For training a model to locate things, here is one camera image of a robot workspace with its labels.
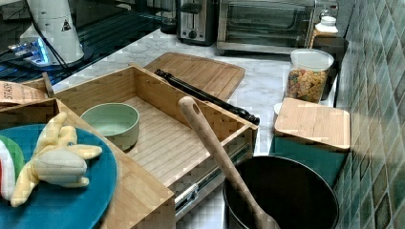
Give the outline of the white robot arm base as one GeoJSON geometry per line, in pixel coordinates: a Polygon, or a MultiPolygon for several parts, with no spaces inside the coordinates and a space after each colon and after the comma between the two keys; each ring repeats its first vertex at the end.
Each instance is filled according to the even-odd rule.
{"type": "Polygon", "coordinates": [[[71,16],[69,0],[26,0],[32,24],[20,40],[33,44],[26,60],[37,67],[72,66],[85,56],[71,16]]]}

